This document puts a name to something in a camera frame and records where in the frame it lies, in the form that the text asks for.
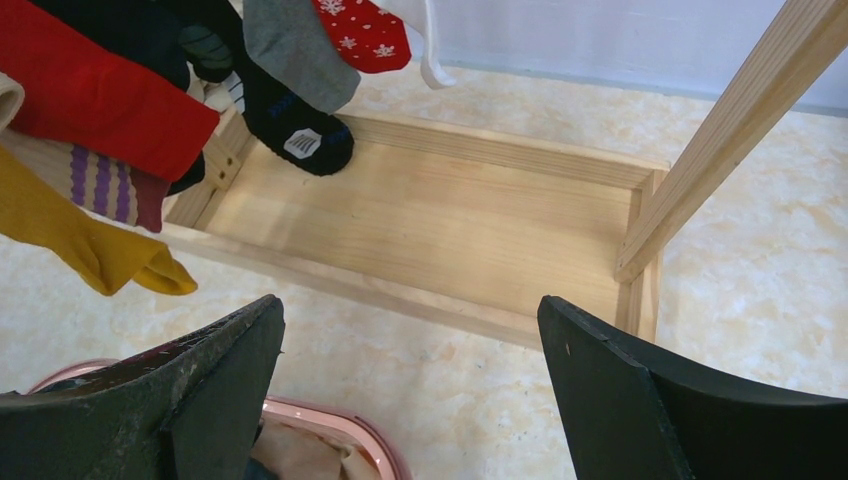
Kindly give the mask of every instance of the red sock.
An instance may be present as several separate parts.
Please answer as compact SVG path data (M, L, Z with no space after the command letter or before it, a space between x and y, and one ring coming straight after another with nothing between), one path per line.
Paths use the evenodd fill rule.
M365 73L400 70L412 58L403 21L368 0L312 0L339 55Z
M27 0L0 0L0 71L24 87L11 128L78 143L173 182L218 114Z

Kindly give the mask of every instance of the snowflake pattern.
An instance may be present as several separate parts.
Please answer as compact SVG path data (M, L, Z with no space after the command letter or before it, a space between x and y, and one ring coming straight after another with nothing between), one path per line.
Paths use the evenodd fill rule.
M336 16L345 10L343 0L318 0L321 3L321 10Z
M395 47L387 47L381 43L380 48L374 50L374 54L377 55L377 58L393 57L395 55Z
M356 40L345 35L345 38L339 40L339 45L350 50L357 45Z

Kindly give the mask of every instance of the white sock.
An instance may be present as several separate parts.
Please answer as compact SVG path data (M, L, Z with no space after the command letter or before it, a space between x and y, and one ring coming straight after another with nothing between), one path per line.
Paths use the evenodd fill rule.
M236 109L239 113L244 113L244 87L241 85L241 78L236 75L236 72L230 74L223 82L230 96L233 97L233 103L236 104Z
M371 0L371 3L400 18L424 38L421 77L433 90L456 85L439 63L439 33L433 0Z

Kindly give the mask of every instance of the wooden tray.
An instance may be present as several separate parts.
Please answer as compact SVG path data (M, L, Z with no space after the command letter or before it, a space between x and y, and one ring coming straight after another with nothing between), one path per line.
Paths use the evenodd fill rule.
M314 177L243 145L230 117L205 150L209 182L169 205L192 229L166 226L178 247L534 348L546 294L653 341L657 262L647 282L614 273L667 164L355 112L352 162Z

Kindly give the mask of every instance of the yellow sock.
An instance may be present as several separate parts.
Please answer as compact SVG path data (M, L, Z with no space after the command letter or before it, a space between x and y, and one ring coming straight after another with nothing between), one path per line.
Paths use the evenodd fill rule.
M197 289L167 245L89 217L2 146L0 233L49 248L104 295L114 295L130 279L169 295Z

